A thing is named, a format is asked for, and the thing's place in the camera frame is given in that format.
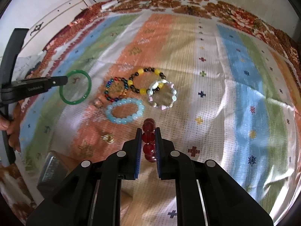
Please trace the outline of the person's left hand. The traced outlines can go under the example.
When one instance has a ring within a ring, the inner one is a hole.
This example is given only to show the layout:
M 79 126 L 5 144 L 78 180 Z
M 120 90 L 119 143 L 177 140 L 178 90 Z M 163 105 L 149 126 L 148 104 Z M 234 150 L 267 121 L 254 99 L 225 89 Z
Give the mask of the person's left hand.
M 8 144 L 21 152 L 20 142 L 19 142 L 19 134 L 20 134 L 20 114 L 21 114 L 21 106 L 19 103 L 16 104 L 13 111 L 13 119 L 7 120 L 1 116 L 1 131 L 6 131 L 9 136 Z

